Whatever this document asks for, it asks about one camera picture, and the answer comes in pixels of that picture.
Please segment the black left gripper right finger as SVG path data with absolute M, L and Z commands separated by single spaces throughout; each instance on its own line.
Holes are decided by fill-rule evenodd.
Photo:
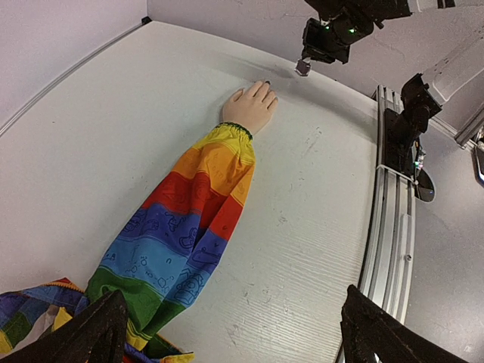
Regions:
M 459 362 L 460 358 L 431 343 L 364 296 L 347 288 L 340 322 L 346 362 Z

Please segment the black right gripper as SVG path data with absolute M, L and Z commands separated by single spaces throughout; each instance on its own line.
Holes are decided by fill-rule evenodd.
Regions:
M 350 46 L 383 28 L 385 20 L 411 15 L 406 1 L 313 0 L 306 2 L 318 13 L 310 18 L 302 35 L 301 58 L 332 64 L 349 60 Z

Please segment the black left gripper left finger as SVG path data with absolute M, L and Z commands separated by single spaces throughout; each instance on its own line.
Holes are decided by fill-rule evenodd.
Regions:
M 123 294 L 103 295 L 53 333 L 1 359 L 2 362 L 121 362 L 128 311 Z

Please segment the purple nail polish bottle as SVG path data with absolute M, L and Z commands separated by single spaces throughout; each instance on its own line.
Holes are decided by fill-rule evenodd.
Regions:
M 311 71 L 311 59 L 309 57 L 307 58 L 300 58 L 296 62 L 296 66 L 294 71 L 296 72 L 297 75 L 301 77 L 307 77 Z

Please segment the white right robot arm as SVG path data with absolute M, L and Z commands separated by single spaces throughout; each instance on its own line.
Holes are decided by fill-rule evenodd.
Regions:
M 382 29 L 351 46 L 346 64 L 312 62 L 311 72 L 367 96 L 378 85 L 400 92 L 412 76 L 436 65 L 482 25 L 481 6 L 429 10 L 388 20 Z

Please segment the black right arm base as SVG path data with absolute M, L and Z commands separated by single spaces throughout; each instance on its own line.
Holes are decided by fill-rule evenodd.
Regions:
M 421 73 L 403 85 L 401 100 L 402 112 L 387 108 L 383 114 L 383 165 L 413 178 L 414 143 L 427 131 L 429 120 L 442 110 L 442 105 L 431 95 Z

